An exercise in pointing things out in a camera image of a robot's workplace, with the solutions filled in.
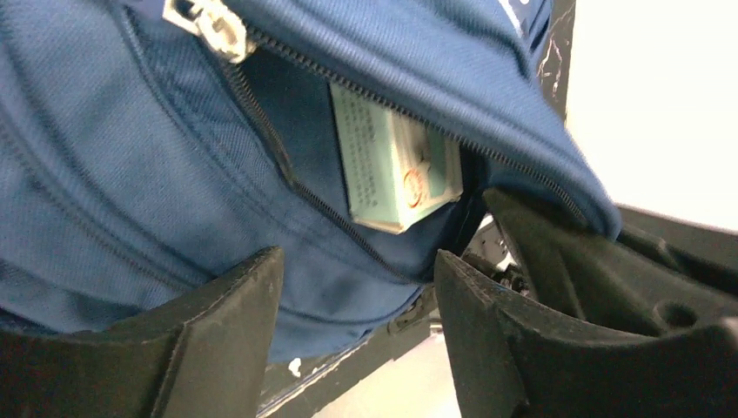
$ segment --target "zipper track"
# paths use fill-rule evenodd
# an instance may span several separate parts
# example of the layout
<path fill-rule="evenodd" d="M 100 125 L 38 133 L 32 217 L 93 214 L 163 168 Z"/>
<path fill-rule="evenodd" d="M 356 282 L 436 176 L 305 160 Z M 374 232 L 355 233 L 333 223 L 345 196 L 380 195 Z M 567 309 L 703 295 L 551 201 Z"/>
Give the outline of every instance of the zipper track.
<path fill-rule="evenodd" d="M 569 196 L 568 193 L 564 191 L 564 189 L 560 185 L 558 185 L 555 181 L 551 180 L 541 172 L 538 172 L 532 167 L 524 165 L 518 161 L 514 161 L 499 151 L 495 151 L 483 145 L 476 144 L 468 138 L 464 138 L 463 136 L 459 135 L 458 133 L 449 131 L 447 128 L 439 126 L 429 121 L 427 118 L 423 118 L 420 115 L 417 115 L 412 111 L 409 111 L 406 108 L 395 104 L 394 102 L 386 98 L 381 97 L 377 93 L 374 93 L 366 89 L 365 87 L 354 83 L 348 78 L 325 68 L 324 66 L 301 54 L 300 52 L 297 52 L 289 45 L 286 45 L 271 37 L 266 32 L 257 29 L 246 22 L 244 23 L 244 25 L 246 26 L 246 32 L 249 41 L 257 44 L 259 47 L 265 48 L 277 54 L 283 59 L 296 64 L 297 66 L 309 71 L 316 76 L 325 78 L 331 83 L 338 84 L 349 91 L 353 91 L 354 93 L 359 94 L 362 98 L 370 100 L 378 105 L 384 106 L 391 111 L 396 111 L 397 113 L 412 120 L 415 120 L 427 127 L 433 128 L 434 130 L 439 131 L 441 134 L 447 136 L 452 141 L 458 142 L 459 145 L 464 146 L 471 152 L 494 160 L 501 165 L 513 168 L 515 171 L 521 172 L 528 177 L 536 180 L 538 183 L 544 185 L 547 189 L 553 192 L 553 194 L 561 200 L 564 206 L 573 214 L 574 218 L 578 222 L 580 222 L 583 226 L 586 226 L 588 224 L 587 217 L 584 216 L 582 210 L 576 205 L 576 203 L 574 203 L 574 200 L 571 198 L 571 196 Z"/>
<path fill-rule="evenodd" d="M 246 75 L 241 70 L 240 64 L 230 64 L 223 59 L 219 59 L 218 63 L 225 77 L 225 81 L 229 85 L 230 90 L 236 99 L 238 107 L 256 125 L 255 128 L 261 134 L 260 136 L 266 139 L 266 143 L 270 147 L 272 154 L 275 156 L 279 169 L 289 187 L 296 192 L 300 198 L 306 200 L 318 211 L 330 218 L 334 224 L 348 234 L 382 267 L 404 281 L 414 281 L 382 259 L 382 256 L 369 245 L 366 239 L 364 239 L 353 227 L 351 222 L 345 220 L 336 210 L 330 207 L 315 193 L 311 192 L 310 189 L 294 175 L 292 164 L 287 156 L 287 150 L 282 142 L 281 135 L 279 135 L 277 129 L 266 116 L 264 109 L 258 103 Z"/>

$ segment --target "white wall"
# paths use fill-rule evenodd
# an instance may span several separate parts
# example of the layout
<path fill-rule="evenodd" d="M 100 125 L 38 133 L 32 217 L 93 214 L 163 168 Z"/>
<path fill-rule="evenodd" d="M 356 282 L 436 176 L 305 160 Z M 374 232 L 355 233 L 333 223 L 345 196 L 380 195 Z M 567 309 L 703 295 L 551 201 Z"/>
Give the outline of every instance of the white wall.
<path fill-rule="evenodd" d="M 738 5 L 578 0 L 568 127 L 612 198 L 738 232 Z"/>

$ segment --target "blue backpack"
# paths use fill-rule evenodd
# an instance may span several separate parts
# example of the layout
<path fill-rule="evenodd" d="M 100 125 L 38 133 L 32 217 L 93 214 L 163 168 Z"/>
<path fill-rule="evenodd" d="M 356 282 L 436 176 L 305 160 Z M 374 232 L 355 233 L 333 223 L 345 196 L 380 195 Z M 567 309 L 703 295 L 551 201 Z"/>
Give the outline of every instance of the blue backpack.
<path fill-rule="evenodd" d="M 280 246 L 270 360 L 328 354 L 413 303 L 490 186 L 619 231 L 539 91 L 547 0 L 229 0 L 240 64 L 128 3 L 0 2 L 4 329 L 103 330 Z M 329 83 L 457 141 L 461 199 L 400 235 L 352 223 Z"/>

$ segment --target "floor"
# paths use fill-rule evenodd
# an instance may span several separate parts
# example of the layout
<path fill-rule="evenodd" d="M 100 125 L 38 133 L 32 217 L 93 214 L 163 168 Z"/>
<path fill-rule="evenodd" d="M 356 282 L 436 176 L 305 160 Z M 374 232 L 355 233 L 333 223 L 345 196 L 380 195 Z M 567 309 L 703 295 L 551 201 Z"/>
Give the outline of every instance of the floor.
<path fill-rule="evenodd" d="M 380 367 L 313 418 L 344 416 L 460 418 L 443 335 Z"/>

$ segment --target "small box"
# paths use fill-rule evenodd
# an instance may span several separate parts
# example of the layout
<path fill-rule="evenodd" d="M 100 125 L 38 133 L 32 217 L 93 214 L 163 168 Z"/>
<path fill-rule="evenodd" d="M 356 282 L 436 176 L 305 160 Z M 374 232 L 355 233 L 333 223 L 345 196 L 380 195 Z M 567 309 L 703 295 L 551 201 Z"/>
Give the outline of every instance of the small box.
<path fill-rule="evenodd" d="M 463 192 L 458 144 L 332 84 L 353 221 L 402 233 Z"/>

